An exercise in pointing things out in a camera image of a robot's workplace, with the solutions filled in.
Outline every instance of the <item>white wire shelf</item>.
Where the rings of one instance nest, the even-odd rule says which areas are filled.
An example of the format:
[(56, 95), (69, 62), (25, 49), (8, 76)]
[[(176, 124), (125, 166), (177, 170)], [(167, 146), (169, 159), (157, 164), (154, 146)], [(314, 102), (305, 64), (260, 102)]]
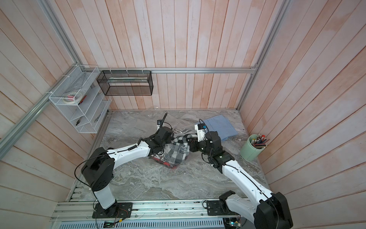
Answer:
[(105, 115), (102, 113), (107, 112), (112, 100), (103, 100), (104, 94), (98, 94), (100, 87), (90, 88), (100, 73), (96, 66), (92, 67), (92, 71), (86, 72), (77, 66), (49, 97), (79, 133), (96, 133), (99, 118), (94, 120), (98, 115)]

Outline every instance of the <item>green pen holder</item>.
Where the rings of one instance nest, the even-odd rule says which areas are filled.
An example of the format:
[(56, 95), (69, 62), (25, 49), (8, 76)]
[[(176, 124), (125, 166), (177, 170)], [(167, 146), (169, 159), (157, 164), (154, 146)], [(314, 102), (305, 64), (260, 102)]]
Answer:
[(257, 134), (252, 134), (249, 136), (248, 140), (244, 143), (242, 149), (240, 150), (240, 155), (245, 160), (254, 160), (264, 149), (257, 149), (250, 142), (253, 139), (257, 139)]

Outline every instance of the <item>mounting plate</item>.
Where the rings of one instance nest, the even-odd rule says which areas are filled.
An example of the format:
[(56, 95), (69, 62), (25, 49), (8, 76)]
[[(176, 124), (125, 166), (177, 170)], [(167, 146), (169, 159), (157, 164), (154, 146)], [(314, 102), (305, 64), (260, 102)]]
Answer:
[(206, 201), (207, 204), (207, 214), (208, 215), (238, 215), (237, 213), (230, 211), (227, 213), (224, 213), (220, 207), (220, 201), (219, 200), (208, 200)]
[(119, 207), (118, 216), (107, 216), (102, 206), (99, 203), (95, 205), (95, 210), (93, 212), (92, 218), (130, 218), (132, 211), (132, 203), (117, 203)]

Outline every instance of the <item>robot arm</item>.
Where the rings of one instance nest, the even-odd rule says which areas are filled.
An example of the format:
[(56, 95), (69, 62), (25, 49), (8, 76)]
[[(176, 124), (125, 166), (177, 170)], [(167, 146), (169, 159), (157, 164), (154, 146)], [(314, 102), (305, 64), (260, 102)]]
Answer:
[[(82, 174), (107, 216), (114, 216), (118, 208), (109, 186), (113, 169), (131, 160), (157, 154), (165, 144), (171, 143), (174, 133), (163, 126), (165, 117), (158, 120), (158, 130), (150, 137), (119, 149), (98, 148), (83, 166)], [(212, 166), (230, 178), (250, 200), (229, 191), (220, 196), (222, 212), (236, 212), (253, 222), (256, 228), (291, 228), (293, 224), (286, 198), (281, 193), (273, 194), (252, 178), (232, 155), (223, 150), (217, 132), (206, 133), (205, 129), (204, 123), (195, 125), (198, 137), (188, 141), (190, 151), (207, 155)]]

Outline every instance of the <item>blue cloth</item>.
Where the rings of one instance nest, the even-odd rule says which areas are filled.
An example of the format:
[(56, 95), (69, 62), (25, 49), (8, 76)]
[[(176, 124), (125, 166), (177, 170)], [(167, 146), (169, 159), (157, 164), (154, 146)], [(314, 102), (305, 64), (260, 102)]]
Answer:
[(230, 121), (222, 115), (214, 116), (204, 120), (210, 131), (217, 131), (221, 141), (225, 141), (231, 136), (235, 136), (238, 132), (231, 125)]

